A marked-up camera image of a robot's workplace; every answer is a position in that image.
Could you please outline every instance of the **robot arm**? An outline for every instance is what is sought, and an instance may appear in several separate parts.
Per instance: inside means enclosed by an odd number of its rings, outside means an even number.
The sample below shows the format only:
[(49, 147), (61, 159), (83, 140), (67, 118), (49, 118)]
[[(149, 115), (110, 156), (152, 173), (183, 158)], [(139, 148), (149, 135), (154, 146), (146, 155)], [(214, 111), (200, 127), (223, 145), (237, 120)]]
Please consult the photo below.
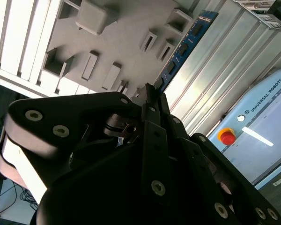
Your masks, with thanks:
[(38, 225), (281, 225), (204, 135), (189, 137), (165, 94), (147, 84), (140, 99), (109, 92), (12, 103), (0, 172), (31, 191)]

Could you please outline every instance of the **screw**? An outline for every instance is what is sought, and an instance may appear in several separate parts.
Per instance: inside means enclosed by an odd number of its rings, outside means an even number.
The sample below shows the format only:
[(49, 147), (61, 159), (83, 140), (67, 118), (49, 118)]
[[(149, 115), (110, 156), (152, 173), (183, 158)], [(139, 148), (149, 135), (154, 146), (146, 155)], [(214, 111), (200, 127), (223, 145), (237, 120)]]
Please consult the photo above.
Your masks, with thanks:
[(215, 208), (215, 210), (217, 211), (217, 213), (218, 213), (222, 218), (224, 218), (224, 219), (227, 219), (227, 218), (228, 218), (228, 212), (227, 212), (226, 208), (225, 208), (222, 204), (216, 202), (216, 203), (214, 204), (214, 208)]
[(205, 137), (203, 137), (203, 136), (199, 136), (199, 139), (200, 139), (202, 142), (205, 142), (205, 141), (206, 141)]
[(244, 120), (245, 120), (245, 116), (244, 115), (237, 116), (237, 121), (238, 122), (244, 122)]
[(260, 216), (260, 218), (266, 219), (266, 215), (264, 214), (264, 212), (260, 208), (256, 207), (255, 210), (256, 210), (258, 216)]
[(151, 188), (156, 195), (163, 196), (165, 194), (165, 187), (159, 180), (152, 181)]
[(175, 121), (175, 123), (180, 123), (180, 120), (176, 117), (174, 117), (173, 120)]
[(68, 137), (70, 134), (69, 129), (63, 125), (56, 125), (52, 131), (57, 137)]
[(272, 217), (274, 220), (278, 220), (277, 214), (276, 214), (272, 209), (267, 209), (267, 212), (268, 212), (268, 214), (271, 215), (271, 217)]
[(43, 115), (39, 111), (28, 110), (25, 113), (25, 117), (33, 122), (40, 121), (43, 118)]
[(155, 108), (153, 108), (153, 107), (149, 107), (149, 109), (151, 110), (151, 111), (153, 111), (153, 112), (155, 112), (156, 110), (155, 110)]
[(124, 98), (121, 98), (121, 102), (125, 103), (125, 104), (128, 104), (128, 101)]

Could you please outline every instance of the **emergency stop button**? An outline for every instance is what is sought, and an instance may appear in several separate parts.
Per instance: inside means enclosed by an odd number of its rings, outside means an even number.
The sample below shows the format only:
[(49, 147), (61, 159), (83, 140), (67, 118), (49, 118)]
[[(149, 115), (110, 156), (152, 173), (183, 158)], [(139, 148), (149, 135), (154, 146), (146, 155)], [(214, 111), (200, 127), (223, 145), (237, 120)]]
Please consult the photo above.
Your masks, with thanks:
[(232, 145), (236, 140), (234, 130), (230, 128), (222, 129), (217, 137), (224, 145)]

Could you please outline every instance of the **black cable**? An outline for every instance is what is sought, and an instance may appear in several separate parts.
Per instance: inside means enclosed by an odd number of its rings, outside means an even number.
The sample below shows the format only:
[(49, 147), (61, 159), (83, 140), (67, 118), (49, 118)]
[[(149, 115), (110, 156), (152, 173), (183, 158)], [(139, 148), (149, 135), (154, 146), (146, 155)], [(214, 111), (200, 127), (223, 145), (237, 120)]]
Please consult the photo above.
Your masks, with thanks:
[(13, 188), (13, 186), (11, 187), (11, 188), (9, 188), (9, 189), (7, 189), (5, 192), (3, 192), (1, 195), (3, 195), (3, 194), (5, 194), (7, 191), (9, 191), (10, 189), (12, 189)]
[(20, 199), (25, 201), (25, 202), (28, 202), (30, 207), (33, 210), (36, 211), (38, 209), (38, 203), (36, 202), (36, 200), (34, 199), (32, 194), (29, 192), (29, 190), (22, 188), (22, 193), (20, 194)]
[(14, 200), (14, 202), (10, 206), (5, 208), (4, 210), (0, 211), (0, 214), (3, 213), (4, 211), (8, 210), (10, 207), (12, 207), (14, 205), (15, 201), (17, 201), (17, 197), (18, 197), (17, 196), (17, 189), (15, 188), (15, 200)]

